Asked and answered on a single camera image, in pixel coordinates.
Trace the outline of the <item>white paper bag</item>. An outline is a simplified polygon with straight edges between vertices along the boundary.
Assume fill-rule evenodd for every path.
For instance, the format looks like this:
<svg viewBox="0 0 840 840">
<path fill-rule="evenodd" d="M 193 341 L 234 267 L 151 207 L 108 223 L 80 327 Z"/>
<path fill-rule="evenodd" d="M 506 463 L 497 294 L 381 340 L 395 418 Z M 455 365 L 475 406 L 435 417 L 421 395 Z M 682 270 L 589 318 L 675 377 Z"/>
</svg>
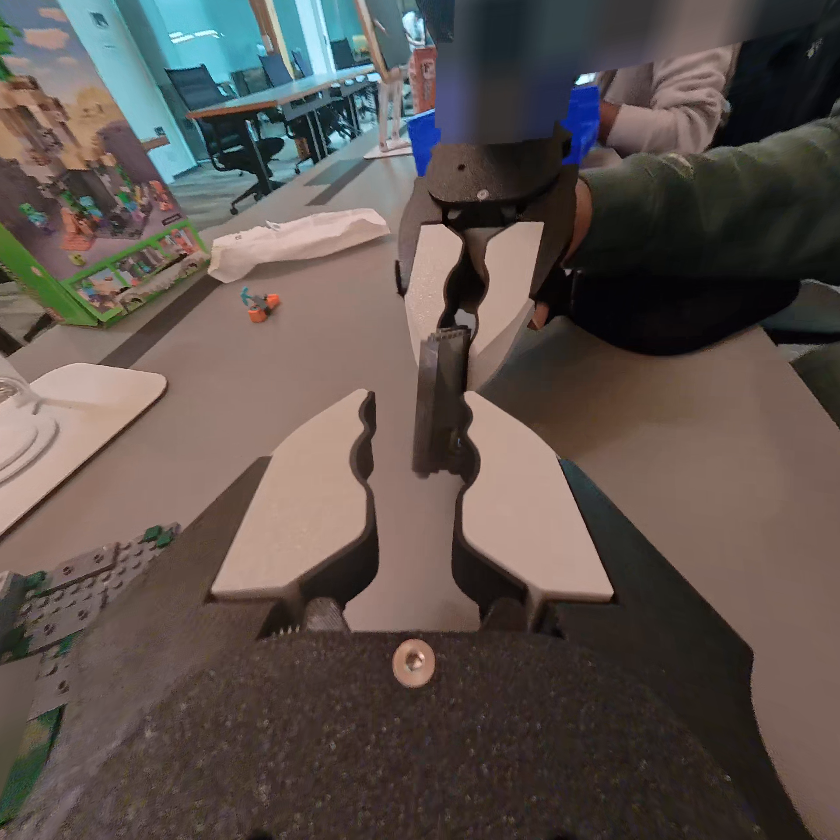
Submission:
<svg viewBox="0 0 840 840">
<path fill-rule="evenodd" d="M 208 274 L 224 284 L 233 283 L 264 264 L 319 259 L 390 233 L 384 218 L 371 208 L 315 213 L 281 224 L 267 222 L 215 238 Z"/>
</svg>

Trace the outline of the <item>person's right hand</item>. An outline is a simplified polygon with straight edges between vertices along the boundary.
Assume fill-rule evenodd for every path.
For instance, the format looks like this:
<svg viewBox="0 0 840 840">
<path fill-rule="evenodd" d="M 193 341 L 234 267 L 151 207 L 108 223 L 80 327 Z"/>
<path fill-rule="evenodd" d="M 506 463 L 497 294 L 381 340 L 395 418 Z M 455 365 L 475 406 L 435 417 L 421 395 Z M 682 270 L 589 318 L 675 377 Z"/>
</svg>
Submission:
<svg viewBox="0 0 840 840">
<path fill-rule="evenodd" d="M 592 195 L 589 186 L 580 177 L 574 187 L 574 223 L 564 245 L 561 259 L 555 264 L 549 278 L 538 293 L 528 328 L 539 331 L 552 320 L 560 310 L 566 263 L 586 237 L 592 222 Z"/>
</svg>

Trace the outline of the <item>black office chair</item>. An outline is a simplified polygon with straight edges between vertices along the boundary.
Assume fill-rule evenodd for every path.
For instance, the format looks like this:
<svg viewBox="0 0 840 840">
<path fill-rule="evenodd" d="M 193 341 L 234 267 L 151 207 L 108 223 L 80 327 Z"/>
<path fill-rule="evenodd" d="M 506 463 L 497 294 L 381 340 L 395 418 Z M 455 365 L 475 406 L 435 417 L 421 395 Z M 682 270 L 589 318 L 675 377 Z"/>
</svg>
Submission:
<svg viewBox="0 0 840 840">
<path fill-rule="evenodd" d="M 279 54 L 259 58 L 269 92 L 280 92 L 282 101 L 271 106 L 284 125 L 287 137 L 305 144 L 309 154 L 329 146 L 337 133 L 347 140 L 358 136 L 353 93 L 342 80 L 327 81 L 324 75 L 293 79 Z"/>
<path fill-rule="evenodd" d="M 257 110 L 234 112 L 225 104 L 231 101 L 211 76 L 205 65 L 185 69 L 166 69 L 166 75 L 183 100 L 189 118 L 203 136 L 206 152 L 217 172 L 252 174 L 255 183 L 230 204 L 230 213 L 238 214 L 238 205 L 249 197 L 258 202 L 283 186 L 270 169 L 270 162 L 283 151 L 282 138 L 265 138 L 251 122 L 259 119 Z"/>
</svg>

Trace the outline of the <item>grey brick baseplate build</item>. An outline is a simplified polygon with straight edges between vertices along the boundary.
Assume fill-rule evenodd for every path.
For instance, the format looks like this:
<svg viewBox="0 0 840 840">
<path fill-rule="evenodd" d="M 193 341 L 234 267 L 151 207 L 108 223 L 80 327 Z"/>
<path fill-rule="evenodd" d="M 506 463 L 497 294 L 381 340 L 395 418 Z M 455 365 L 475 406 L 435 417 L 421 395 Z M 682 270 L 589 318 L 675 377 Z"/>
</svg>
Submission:
<svg viewBox="0 0 840 840">
<path fill-rule="evenodd" d="M 156 524 L 31 574 L 2 573 L 2 823 L 32 790 L 81 693 L 70 654 L 104 611 L 181 533 Z"/>
</svg>

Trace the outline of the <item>orange teal brick figure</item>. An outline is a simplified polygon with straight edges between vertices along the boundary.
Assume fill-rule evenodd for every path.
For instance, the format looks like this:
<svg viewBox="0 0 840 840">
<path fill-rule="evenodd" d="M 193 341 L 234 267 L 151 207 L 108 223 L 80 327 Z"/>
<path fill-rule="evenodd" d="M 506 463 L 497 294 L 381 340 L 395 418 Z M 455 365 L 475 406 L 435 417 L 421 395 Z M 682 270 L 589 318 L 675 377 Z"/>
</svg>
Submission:
<svg viewBox="0 0 840 840">
<path fill-rule="evenodd" d="M 265 322 L 281 304 L 277 294 L 256 294 L 247 287 L 242 287 L 240 299 L 248 311 L 250 321 L 254 323 Z"/>
</svg>

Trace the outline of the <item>green printed toy box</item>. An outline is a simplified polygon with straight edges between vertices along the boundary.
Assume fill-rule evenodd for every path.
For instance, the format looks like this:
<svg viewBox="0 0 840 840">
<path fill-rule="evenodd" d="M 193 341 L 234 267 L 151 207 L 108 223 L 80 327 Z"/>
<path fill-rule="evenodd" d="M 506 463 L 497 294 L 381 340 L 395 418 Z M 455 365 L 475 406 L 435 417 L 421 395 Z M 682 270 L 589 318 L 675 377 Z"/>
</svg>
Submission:
<svg viewBox="0 0 840 840">
<path fill-rule="evenodd" d="M 107 2 L 1 2 L 2 275 L 106 328 L 205 270 L 171 185 L 194 162 Z"/>
</svg>

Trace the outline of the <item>long wooden-top table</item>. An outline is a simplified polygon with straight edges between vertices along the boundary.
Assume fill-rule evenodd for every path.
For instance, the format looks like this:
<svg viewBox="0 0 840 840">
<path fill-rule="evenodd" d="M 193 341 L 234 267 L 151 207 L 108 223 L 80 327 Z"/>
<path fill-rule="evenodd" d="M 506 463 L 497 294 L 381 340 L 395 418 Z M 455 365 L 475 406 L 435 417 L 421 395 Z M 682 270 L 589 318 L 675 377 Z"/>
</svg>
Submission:
<svg viewBox="0 0 840 840">
<path fill-rule="evenodd" d="M 258 116 L 276 109 L 286 121 L 305 119 L 311 135 L 308 147 L 314 162 L 319 163 L 329 155 L 328 136 L 320 124 L 320 111 L 330 104 L 352 100 L 356 92 L 371 83 L 374 73 L 372 65 L 364 65 L 316 74 L 244 97 L 227 98 L 204 108 L 191 108 L 186 116 L 198 123 L 230 122 L 245 131 L 248 159 L 257 169 L 255 199 L 259 201 L 279 189 L 280 184 L 273 181 L 259 152 L 256 141 Z"/>
</svg>

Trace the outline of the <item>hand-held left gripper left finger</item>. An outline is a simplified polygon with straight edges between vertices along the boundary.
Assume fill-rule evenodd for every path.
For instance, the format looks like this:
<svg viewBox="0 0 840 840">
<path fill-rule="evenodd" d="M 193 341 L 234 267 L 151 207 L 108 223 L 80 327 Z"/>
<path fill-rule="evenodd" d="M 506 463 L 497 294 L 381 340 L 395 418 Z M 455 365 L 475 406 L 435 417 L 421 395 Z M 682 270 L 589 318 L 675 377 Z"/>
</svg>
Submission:
<svg viewBox="0 0 840 840">
<path fill-rule="evenodd" d="M 270 602 L 298 624 L 312 602 L 343 612 L 373 582 L 375 432 L 375 393 L 360 388 L 275 448 L 211 584 L 213 601 Z"/>
</svg>

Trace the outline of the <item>orange printed box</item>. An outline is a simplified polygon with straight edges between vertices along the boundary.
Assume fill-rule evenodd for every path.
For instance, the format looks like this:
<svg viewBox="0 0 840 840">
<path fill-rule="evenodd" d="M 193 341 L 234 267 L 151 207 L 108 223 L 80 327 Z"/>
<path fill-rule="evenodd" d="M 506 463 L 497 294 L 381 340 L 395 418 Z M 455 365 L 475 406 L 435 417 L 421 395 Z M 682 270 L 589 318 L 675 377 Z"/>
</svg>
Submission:
<svg viewBox="0 0 840 840">
<path fill-rule="evenodd" d="M 408 76 L 416 116 L 435 109 L 437 54 L 434 45 L 416 47 L 409 59 Z"/>
</svg>

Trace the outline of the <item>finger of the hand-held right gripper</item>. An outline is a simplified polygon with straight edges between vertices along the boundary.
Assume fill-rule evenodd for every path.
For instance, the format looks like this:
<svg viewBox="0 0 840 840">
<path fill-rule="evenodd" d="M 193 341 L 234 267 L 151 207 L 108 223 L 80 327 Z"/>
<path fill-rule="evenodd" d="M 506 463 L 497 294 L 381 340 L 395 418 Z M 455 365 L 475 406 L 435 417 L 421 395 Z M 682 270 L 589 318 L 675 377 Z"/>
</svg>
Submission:
<svg viewBox="0 0 840 840">
<path fill-rule="evenodd" d="M 472 328 L 467 388 L 478 391 L 507 360 L 534 310 L 532 278 L 543 224 L 465 232 L 465 271 L 459 309 Z"/>
<path fill-rule="evenodd" d="M 422 342 L 438 329 L 445 314 L 445 289 L 463 253 L 463 239 L 449 227 L 420 227 L 406 292 L 406 321 L 415 358 L 420 357 Z"/>
</svg>

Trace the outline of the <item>black board on white stand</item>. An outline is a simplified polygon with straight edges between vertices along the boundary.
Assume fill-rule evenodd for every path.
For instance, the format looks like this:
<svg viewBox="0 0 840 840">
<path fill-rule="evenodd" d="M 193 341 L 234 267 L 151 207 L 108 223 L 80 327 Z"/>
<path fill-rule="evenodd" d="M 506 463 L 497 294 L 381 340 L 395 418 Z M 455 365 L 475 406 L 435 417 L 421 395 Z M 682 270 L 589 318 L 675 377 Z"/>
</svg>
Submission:
<svg viewBox="0 0 840 840">
<path fill-rule="evenodd" d="M 379 77 L 377 88 L 378 146 L 375 159 L 410 154 L 411 144 L 401 137 L 403 86 L 411 57 L 404 25 L 409 7 L 401 1 L 355 1 L 369 56 Z"/>
</svg>

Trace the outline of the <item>grey desk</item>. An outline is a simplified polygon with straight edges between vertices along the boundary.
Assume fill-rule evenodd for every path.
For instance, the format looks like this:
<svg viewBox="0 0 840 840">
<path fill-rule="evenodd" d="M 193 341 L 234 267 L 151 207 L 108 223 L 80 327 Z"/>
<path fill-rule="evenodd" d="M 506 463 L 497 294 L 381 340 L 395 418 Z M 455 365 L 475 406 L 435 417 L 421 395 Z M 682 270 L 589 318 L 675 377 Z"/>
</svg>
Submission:
<svg viewBox="0 0 840 840">
<path fill-rule="evenodd" d="M 482 397 L 558 455 L 613 595 L 474 629 L 461 483 L 411 471 L 393 238 L 216 286 L 135 362 L 164 399 L 2 542 L 52 565 L 186 528 L 70 651 L 55 751 L 9 838 L 838 838 L 838 427 L 761 329 L 675 358 L 566 320 Z M 378 574 L 347 632 L 211 586 L 274 450 L 373 392 Z"/>
</svg>

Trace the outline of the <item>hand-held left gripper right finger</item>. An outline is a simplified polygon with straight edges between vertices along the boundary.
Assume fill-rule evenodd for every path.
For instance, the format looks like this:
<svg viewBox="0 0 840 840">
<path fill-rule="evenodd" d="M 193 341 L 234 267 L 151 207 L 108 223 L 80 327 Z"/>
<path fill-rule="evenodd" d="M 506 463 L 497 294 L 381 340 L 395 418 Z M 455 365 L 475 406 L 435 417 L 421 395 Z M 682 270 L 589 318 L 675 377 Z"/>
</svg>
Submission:
<svg viewBox="0 0 840 840">
<path fill-rule="evenodd" d="M 471 461 L 456 501 L 453 577 L 481 617 L 500 600 L 535 624 L 555 602 L 606 604 L 614 588 L 564 473 L 540 436 L 476 392 Z"/>
</svg>

